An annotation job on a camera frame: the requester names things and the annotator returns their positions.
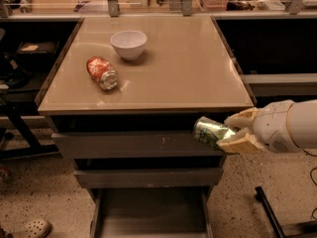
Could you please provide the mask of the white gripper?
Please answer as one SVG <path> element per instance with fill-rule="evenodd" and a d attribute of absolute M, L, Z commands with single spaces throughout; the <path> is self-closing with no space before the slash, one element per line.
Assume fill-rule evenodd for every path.
<path fill-rule="evenodd" d="M 293 104 L 292 100 L 278 101 L 261 109 L 253 107 L 229 116 L 224 124 L 243 130 L 216 144 L 230 154 L 257 154 L 264 147 L 278 154 L 299 152 L 288 126 L 288 113 Z"/>

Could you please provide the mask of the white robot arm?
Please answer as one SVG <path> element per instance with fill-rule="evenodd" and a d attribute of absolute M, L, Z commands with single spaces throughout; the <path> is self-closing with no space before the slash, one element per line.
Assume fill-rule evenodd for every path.
<path fill-rule="evenodd" d="M 272 102 L 228 117 L 224 124 L 237 132 L 217 141 L 227 153 L 298 153 L 317 148 L 317 101 Z"/>

